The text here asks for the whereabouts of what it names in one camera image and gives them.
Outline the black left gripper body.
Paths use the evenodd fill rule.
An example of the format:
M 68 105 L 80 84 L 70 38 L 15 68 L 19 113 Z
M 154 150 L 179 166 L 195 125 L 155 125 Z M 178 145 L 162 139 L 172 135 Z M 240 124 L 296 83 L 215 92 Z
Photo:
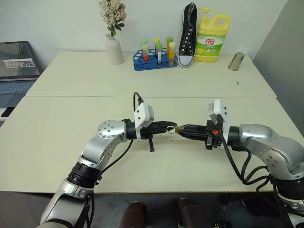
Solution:
M 140 130 L 141 139 L 144 139 L 144 140 L 147 139 L 149 142 L 150 152 L 155 151 L 152 138 L 153 138 L 154 134 L 157 134 L 157 127 L 158 127 L 157 123 L 154 122 L 154 123 L 151 123 L 148 127 L 143 127 Z

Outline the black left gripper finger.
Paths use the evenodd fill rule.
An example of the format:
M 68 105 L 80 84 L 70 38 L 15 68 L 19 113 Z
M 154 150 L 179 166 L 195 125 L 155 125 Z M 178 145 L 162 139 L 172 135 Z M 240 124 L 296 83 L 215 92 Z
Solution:
M 160 128 L 156 130 L 156 134 L 161 133 L 175 134 L 175 126 L 167 126 L 166 128 Z
M 157 121 L 155 122 L 157 128 L 167 128 L 168 126 L 170 127 L 175 127 L 177 124 L 175 122 L 171 121 Z

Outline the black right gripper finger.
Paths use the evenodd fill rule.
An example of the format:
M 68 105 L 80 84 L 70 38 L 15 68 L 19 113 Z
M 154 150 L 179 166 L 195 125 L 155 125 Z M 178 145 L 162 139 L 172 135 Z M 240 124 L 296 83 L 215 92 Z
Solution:
M 198 140 L 198 141 L 206 141 L 206 133 L 205 132 L 196 132 L 196 131 L 180 131 L 179 135 L 191 139 L 191 140 Z
M 183 133 L 205 133 L 206 126 L 197 124 L 185 124 L 181 126 L 181 132 Z

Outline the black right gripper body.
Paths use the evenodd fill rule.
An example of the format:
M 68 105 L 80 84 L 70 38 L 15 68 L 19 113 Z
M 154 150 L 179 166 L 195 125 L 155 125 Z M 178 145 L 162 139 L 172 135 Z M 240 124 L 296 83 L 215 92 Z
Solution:
M 212 148 L 221 145 L 220 133 L 222 132 L 222 122 L 213 123 L 212 120 L 207 120 L 205 132 L 207 135 L 205 140 L 206 149 L 212 150 Z

